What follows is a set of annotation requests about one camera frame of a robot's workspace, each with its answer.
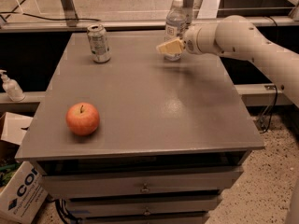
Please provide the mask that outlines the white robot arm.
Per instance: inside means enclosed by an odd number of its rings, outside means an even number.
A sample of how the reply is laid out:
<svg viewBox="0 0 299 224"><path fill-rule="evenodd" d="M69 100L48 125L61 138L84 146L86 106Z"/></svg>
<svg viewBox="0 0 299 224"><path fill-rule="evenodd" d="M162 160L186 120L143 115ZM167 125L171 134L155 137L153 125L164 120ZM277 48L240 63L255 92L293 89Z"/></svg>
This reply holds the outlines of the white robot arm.
<svg viewBox="0 0 299 224"><path fill-rule="evenodd" d="M230 16L189 27L182 38L193 54L215 54L249 61L293 104L299 102L298 54L265 38L249 20ZM224 200L206 224L299 224L298 111L275 115L263 133L265 149L254 151L245 173L223 193Z"/></svg>

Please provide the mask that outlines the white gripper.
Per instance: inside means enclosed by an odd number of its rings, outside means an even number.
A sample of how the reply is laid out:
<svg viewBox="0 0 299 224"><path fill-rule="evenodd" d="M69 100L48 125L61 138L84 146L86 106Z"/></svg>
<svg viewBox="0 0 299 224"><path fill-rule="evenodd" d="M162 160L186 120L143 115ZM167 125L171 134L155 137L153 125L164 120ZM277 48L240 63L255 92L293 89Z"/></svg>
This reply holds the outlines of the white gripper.
<svg viewBox="0 0 299 224"><path fill-rule="evenodd" d="M217 43L217 31L221 26L216 23L192 24L185 31L183 41L177 37L167 40L156 47L161 54L181 54L185 49L190 54L214 54L222 52Z"/></svg>

